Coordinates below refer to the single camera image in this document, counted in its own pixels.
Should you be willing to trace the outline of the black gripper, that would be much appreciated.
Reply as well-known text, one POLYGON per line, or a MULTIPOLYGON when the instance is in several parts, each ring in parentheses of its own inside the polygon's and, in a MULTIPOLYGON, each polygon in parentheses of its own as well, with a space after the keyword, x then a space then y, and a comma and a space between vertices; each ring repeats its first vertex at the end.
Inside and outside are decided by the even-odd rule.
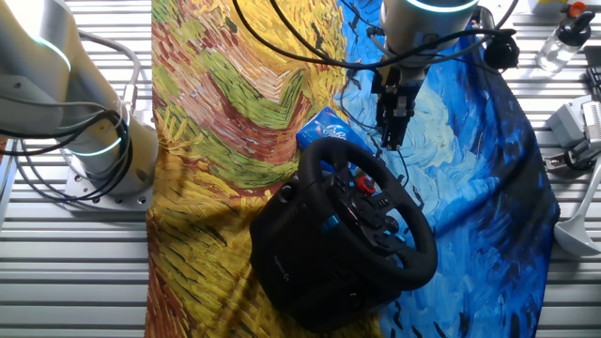
POLYGON ((398 150, 403 145, 425 74, 425 68, 403 67, 385 67, 375 72, 371 92, 378 96, 377 117, 383 117, 378 122, 382 147, 398 150))

